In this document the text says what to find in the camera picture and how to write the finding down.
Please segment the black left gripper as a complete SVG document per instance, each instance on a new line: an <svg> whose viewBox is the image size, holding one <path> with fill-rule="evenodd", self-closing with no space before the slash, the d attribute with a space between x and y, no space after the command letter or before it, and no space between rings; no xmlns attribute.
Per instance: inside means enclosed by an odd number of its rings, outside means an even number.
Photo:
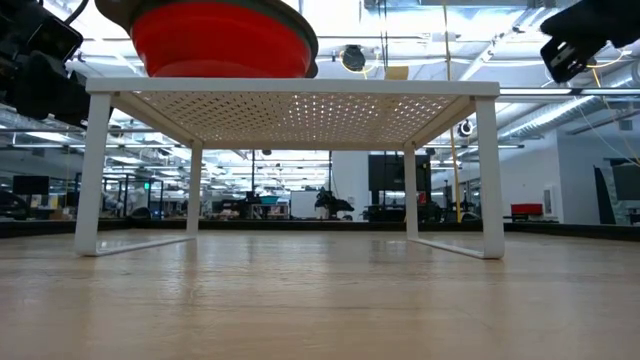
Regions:
<svg viewBox="0 0 640 360"><path fill-rule="evenodd" d="M86 77L69 72L66 62L83 36L71 23L84 11L83 0L66 18L42 1L1 0L1 103L22 116L48 116L73 126L88 118Z"/></svg>

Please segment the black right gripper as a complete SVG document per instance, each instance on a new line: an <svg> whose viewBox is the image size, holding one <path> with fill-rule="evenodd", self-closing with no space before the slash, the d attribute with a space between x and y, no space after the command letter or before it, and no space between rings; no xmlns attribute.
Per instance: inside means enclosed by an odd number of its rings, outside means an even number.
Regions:
<svg viewBox="0 0 640 360"><path fill-rule="evenodd" d="M639 0L582 0L546 19L541 31L564 41L611 42L620 48L639 39Z"/></svg>

